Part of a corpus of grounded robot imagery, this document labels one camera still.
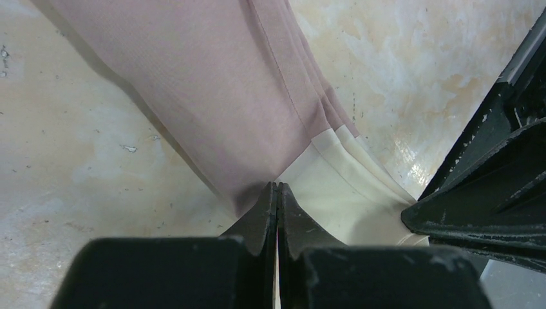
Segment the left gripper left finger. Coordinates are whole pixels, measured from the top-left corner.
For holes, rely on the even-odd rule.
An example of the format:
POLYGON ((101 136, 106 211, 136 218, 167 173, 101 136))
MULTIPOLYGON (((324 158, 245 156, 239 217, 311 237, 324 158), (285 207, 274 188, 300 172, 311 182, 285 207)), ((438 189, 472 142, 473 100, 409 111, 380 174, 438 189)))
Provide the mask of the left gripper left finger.
POLYGON ((274 308, 277 279, 278 186, 268 183, 254 206, 223 236, 239 236, 244 248, 237 264, 235 308, 274 308))

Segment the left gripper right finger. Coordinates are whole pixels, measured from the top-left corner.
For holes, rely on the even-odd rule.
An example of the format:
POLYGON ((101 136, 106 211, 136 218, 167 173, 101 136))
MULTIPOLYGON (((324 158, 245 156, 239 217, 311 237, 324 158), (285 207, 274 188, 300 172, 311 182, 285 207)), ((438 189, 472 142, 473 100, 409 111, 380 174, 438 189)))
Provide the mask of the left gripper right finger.
POLYGON ((299 205, 287 183, 279 184, 277 228, 280 306, 313 308, 314 288, 320 277, 308 254, 324 248, 343 248, 345 244, 299 205))

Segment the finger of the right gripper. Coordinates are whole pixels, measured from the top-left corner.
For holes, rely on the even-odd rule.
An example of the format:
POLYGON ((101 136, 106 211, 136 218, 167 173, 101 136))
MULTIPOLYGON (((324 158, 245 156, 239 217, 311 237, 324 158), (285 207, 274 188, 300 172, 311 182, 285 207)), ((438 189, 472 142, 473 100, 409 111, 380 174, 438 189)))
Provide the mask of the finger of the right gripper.
POLYGON ((545 121, 518 129, 401 220, 432 242, 545 271, 545 121))

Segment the pink underwear cream waistband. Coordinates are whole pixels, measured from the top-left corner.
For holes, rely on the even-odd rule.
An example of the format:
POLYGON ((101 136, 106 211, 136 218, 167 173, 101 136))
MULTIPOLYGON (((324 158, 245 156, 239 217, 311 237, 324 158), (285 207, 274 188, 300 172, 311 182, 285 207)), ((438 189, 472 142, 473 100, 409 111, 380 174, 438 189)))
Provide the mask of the pink underwear cream waistband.
POLYGON ((428 245, 287 1, 53 1, 238 214, 268 182, 348 245, 428 245))

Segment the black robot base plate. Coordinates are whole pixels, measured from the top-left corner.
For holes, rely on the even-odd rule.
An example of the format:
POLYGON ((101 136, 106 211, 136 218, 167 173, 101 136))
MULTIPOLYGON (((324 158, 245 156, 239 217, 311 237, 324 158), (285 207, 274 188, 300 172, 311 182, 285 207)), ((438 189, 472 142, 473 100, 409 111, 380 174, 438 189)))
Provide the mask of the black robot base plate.
POLYGON ((542 13, 420 197, 445 188, 513 131, 544 117, 545 14, 542 13))

